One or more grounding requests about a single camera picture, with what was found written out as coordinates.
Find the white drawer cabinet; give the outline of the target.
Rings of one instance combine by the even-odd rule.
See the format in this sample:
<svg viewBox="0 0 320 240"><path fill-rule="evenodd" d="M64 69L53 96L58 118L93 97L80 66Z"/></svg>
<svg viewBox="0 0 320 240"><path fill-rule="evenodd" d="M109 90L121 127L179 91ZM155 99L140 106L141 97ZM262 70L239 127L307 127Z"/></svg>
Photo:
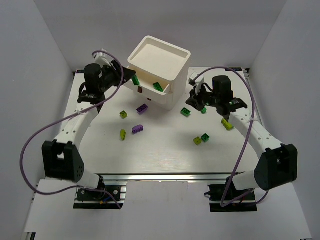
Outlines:
<svg viewBox="0 0 320 240"><path fill-rule="evenodd" d="M189 50L147 35L127 61L129 65L170 82L176 105L186 90L190 59Z"/></svg>

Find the purple rounded lego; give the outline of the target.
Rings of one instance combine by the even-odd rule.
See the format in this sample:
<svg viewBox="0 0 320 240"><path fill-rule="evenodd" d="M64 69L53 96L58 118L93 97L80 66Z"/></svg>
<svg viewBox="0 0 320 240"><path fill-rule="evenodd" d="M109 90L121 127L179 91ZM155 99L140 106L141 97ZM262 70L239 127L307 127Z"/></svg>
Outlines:
<svg viewBox="0 0 320 240"><path fill-rule="evenodd" d="M139 124L139 125L134 126L131 131L135 135L137 133L142 132L143 130L144 130L144 126Z"/></svg>

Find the purple rectangular lego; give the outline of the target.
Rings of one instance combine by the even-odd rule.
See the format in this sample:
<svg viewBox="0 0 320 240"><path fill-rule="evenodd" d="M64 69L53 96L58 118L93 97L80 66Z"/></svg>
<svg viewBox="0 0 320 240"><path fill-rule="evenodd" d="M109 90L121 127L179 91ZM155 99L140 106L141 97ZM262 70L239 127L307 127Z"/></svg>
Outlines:
<svg viewBox="0 0 320 240"><path fill-rule="evenodd" d="M143 113L145 113L148 110L148 106L146 104L143 104L141 106L139 106L136 111L139 115L142 115Z"/></svg>

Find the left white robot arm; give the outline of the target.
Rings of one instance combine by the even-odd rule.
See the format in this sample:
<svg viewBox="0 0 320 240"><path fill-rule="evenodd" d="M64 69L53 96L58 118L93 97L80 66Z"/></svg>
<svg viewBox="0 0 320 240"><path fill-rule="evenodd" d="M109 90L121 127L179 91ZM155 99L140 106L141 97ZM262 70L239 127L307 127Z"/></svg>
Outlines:
<svg viewBox="0 0 320 240"><path fill-rule="evenodd" d="M104 105L105 92L111 87L122 86L135 75L136 71L121 67L114 60L110 65L91 63L84 68L84 82L79 87L75 116L52 141L45 141L42 145L46 177L88 189L104 189L102 177L86 170L79 147Z"/></svg>

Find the right blue label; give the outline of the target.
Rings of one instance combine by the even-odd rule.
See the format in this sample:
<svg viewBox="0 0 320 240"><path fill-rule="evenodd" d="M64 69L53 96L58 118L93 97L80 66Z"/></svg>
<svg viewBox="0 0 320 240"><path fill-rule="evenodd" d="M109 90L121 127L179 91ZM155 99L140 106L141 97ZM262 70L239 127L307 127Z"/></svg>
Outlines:
<svg viewBox="0 0 320 240"><path fill-rule="evenodd" d="M225 68L226 72L242 72L243 69L241 67L227 67Z"/></svg>

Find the lime square lego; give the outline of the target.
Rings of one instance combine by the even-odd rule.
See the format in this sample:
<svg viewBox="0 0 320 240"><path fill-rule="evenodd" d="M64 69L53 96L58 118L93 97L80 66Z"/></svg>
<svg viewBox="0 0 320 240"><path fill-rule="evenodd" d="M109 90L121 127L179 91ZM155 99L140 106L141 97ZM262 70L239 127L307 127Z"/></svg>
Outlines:
<svg viewBox="0 0 320 240"><path fill-rule="evenodd" d="M202 139L197 136L193 139L193 142L198 146L202 143Z"/></svg>

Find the green square lego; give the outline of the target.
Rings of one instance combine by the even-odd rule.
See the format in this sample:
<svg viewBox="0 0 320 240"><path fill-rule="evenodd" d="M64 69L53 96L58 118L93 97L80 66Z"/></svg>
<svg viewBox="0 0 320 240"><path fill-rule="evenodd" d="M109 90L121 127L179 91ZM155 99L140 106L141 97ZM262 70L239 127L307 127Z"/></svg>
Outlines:
<svg viewBox="0 0 320 240"><path fill-rule="evenodd" d="M201 140L203 141L203 142L207 142L208 140L210 139L210 136L208 135L208 134L206 134L206 133L204 133L202 136L201 136Z"/></svg>

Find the lime long lego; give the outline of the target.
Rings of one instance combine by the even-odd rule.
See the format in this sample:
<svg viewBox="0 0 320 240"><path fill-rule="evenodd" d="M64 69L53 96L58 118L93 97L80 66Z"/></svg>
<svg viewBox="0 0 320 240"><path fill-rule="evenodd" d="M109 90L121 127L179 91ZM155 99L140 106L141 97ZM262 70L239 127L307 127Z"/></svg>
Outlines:
<svg viewBox="0 0 320 240"><path fill-rule="evenodd" d="M232 130L234 128L234 126L224 118L221 119L221 124L224 126L224 128L227 131L230 131L230 130Z"/></svg>
<svg viewBox="0 0 320 240"><path fill-rule="evenodd" d="M120 139L122 140L122 141L124 141L125 139L126 139L126 130L125 129L121 129L120 130Z"/></svg>

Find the small green lego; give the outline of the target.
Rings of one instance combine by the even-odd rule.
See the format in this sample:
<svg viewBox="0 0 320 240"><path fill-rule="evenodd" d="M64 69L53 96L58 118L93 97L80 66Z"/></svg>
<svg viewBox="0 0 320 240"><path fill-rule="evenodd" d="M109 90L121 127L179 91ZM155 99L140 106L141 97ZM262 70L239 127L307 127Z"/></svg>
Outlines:
<svg viewBox="0 0 320 240"><path fill-rule="evenodd" d="M204 107L204 108L201 110L201 113L202 113L202 114L205 114L206 112L207 112L207 108Z"/></svg>

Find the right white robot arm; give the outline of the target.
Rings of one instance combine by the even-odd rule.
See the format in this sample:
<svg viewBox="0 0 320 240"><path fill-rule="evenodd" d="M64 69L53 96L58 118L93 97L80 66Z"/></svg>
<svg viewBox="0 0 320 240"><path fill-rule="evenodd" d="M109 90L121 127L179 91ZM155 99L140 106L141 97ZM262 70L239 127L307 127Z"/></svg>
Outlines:
<svg viewBox="0 0 320 240"><path fill-rule="evenodd" d="M232 179L238 191L260 188L264 191L294 182L298 177L298 150L293 144L285 145L272 136L251 117L247 104L235 98L231 80L226 75L212 79L213 88L206 89L204 77L193 74L188 83L193 86L187 105L201 111L214 107L228 123L236 128L254 149L259 161L252 171L239 173Z"/></svg>

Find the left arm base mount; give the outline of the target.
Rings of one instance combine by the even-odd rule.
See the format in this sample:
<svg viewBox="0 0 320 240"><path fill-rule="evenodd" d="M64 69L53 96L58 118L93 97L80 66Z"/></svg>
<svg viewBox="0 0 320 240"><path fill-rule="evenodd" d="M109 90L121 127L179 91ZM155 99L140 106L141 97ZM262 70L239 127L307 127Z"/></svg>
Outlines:
<svg viewBox="0 0 320 240"><path fill-rule="evenodd" d="M85 188L77 188L74 198L73 208L79 210L120 210L126 199L127 182L106 181L104 192L94 192Z"/></svg>

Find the dark green long lego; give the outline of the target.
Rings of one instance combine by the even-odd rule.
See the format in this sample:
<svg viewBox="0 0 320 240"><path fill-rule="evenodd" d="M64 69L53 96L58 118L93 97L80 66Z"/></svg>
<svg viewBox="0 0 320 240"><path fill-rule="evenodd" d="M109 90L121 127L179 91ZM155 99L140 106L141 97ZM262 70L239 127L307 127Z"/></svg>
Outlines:
<svg viewBox="0 0 320 240"><path fill-rule="evenodd" d="M131 80L132 80L134 86L139 86L140 85L140 81L139 81L139 79L138 79L138 77L136 75L134 75L131 78Z"/></svg>

